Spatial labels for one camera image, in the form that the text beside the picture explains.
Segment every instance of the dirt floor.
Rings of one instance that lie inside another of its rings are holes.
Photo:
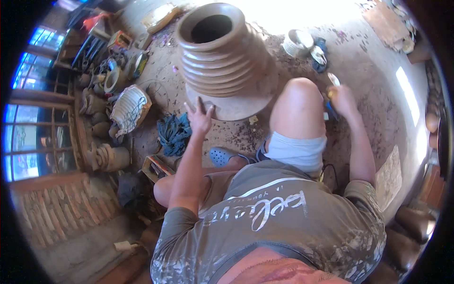
[[[138,0],[129,4],[120,18],[124,29],[132,35],[140,33],[139,19],[145,15],[144,10],[150,11],[163,4],[157,2],[151,4]],[[331,85],[326,72],[332,72],[342,84],[353,89],[375,156],[377,188],[380,188],[379,203],[384,210],[390,207],[388,214],[385,214],[389,220],[410,191],[421,165],[421,161],[414,158],[413,139],[419,135],[418,129],[423,123],[422,117],[417,120],[418,126],[416,123],[413,125],[411,109],[406,94],[404,96],[404,91],[396,79],[396,70],[403,67],[411,77],[408,80],[414,86],[414,96],[421,113],[424,113],[427,79],[424,65],[410,65],[404,54],[385,48],[361,17],[359,9],[352,5],[351,1],[345,2],[349,4],[350,13],[345,19],[330,21],[328,17],[317,25],[311,25],[317,23],[316,21],[308,23],[302,19],[303,24],[296,27],[307,29],[312,37],[326,39],[329,63],[327,70],[321,74],[312,68],[311,59],[297,60],[285,53],[281,46],[284,35],[273,31],[272,23],[267,23],[266,27],[262,26],[259,20],[249,20],[248,14],[243,12],[248,21],[264,34],[267,50],[276,61],[281,74],[288,78],[309,78],[323,93],[327,86]],[[330,8],[328,16],[337,9],[332,5],[325,8]],[[155,39],[148,48],[151,56],[142,75],[135,81],[147,91],[153,101],[143,124],[131,133],[135,139],[133,161],[136,169],[142,167],[146,155],[153,154],[157,149],[156,121],[166,113],[180,114],[185,111],[185,83],[178,71],[173,70],[178,58],[178,44],[174,36],[177,20],[173,20],[155,34]],[[258,122],[253,125],[249,120],[213,121],[212,130],[203,145],[203,166],[212,166],[209,150],[213,146],[223,146],[242,154],[254,155],[268,134],[271,108],[272,105],[259,113]],[[326,135],[328,144],[323,154],[324,163],[334,165],[341,191],[348,183],[350,131],[345,120],[328,121]],[[164,157],[162,151],[158,155],[172,168],[176,168],[176,157]],[[334,172],[330,168],[326,170],[325,183],[336,187]]]

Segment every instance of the rag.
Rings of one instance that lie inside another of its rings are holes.
[[[186,141],[192,134],[189,125],[188,114],[180,117],[172,114],[158,120],[158,133],[161,145],[164,148],[164,156],[181,156],[186,150]]]
[[[326,57],[326,54],[328,52],[328,48],[326,47],[326,40],[321,37],[316,37],[314,39],[314,45],[320,47]],[[322,64],[318,63],[316,60],[314,60],[312,62],[312,68],[314,68],[314,70],[317,71],[318,73],[325,71],[327,66],[328,66],[328,63],[326,63],[325,65],[322,65]]]

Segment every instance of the man's arm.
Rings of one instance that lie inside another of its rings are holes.
[[[175,174],[168,209],[185,207],[198,216],[199,200],[202,194],[202,144],[211,128],[214,107],[212,106],[205,114],[200,97],[197,98],[195,112],[186,103],[184,105],[191,121],[192,135]]]
[[[337,112],[345,117],[351,132],[350,181],[363,180],[375,187],[375,161],[363,119],[351,90],[346,86],[331,87],[331,100]]]

